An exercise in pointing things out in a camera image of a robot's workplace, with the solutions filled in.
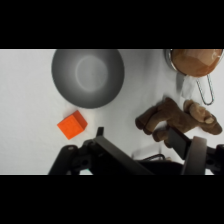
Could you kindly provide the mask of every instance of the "white table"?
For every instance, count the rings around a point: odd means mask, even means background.
[[[86,110],[68,103],[52,81],[51,63],[55,49],[0,49],[0,174],[47,174],[60,149],[81,146],[105,127],[105,137],[129,156],[143,159],[157,153],[183,162],[172,149],[155,143],[135,127],[135,118],[164,96],[182,106],[176,87],[177,74],[165,62],[163,50],[119,50],[125,64],[125,82],[118,97],[105,107]],[[224,127],[224,62],[212,75],[216,101],[209,109]],[[194,99],[200,100],[199,91]],[[77,109],[89,125],[68,141],[57,124]],[[208,145],[223,143],[223,134],[212,136],[200,129],[188,137],[204,137]]]

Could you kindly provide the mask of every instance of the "gray bowl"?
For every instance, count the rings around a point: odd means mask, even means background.
[[[124,82],[124,64],[115,49],[59,49],[54,55],[52,74],[66,100],[93,109],[118,95]]]

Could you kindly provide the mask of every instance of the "pot handle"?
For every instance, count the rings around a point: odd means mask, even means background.
[[[198,84],[198,88],[199,88],[199,91],[201,93],[201,97],[202,97],[202,100],[203,100],[204,104],[207,105],[207,106],[210,106],[210,105],[212,105],[215,102],[215,95],[214,95],[214,91],[213,91],[213,87],[212,87],[212,81],[211,81],[210,74],[207,75],[207,77],[208,77],[208,83],[209,83],[210,92],[211,92],[211,96],[212,96],[211,103],[207,103],[205,101],[204,93],[203,93],[203,90],[201,88],[201,83],[200,83],[199,79],[197,79],[197,84]]]

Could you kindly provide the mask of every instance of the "orange cube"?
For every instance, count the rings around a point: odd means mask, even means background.
[[[66,138],[70,140],[75,136],[79,135],[80,133],[82,133],[86,129],[87,125],[88,123],[80,114],[80,112],[77,110],[74,114],[72,114],[71,116],[65,118],[62,122],[60,122],[58,124],[58,127],[64,133]]]

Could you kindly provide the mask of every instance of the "saucepan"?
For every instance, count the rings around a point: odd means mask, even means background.
[[[166,49],[166,60],[168,65],[186,76],[193,76],[205,105],[212,105],[215,95],[212,87],[210,73],[214,71],[224,56],[223,49]],[[207,76],[212,96],[210,103],[206,102],[200,84],[200,77]]]

